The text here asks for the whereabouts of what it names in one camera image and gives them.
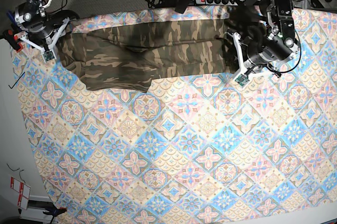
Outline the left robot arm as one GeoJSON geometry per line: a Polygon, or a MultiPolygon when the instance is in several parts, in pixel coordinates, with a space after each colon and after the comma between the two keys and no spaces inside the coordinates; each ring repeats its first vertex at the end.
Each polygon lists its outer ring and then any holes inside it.
{"type": "Polygon", "coordinates": [[[301,54],[294,27],[291,0],[234,0],[229,7],[227,36],[237,53],[238,70],[233,76],[239,86],[254,78],[280,77],[281,67],[301,54]]]}

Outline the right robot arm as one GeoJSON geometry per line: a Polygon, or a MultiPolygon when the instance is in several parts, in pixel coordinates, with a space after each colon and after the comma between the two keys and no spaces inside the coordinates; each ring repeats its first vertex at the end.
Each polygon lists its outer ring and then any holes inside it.
{"type": "Polygon", "coordinates": [[[58,59],[59,38],[66,34],[70,17],[65,11],[48,13],[53,0],[26,0],[15,8],[14,22],[23,33],[13,35],[13,49],[20,51],[22,42],[40,51],[44,62],[58,59]]]}

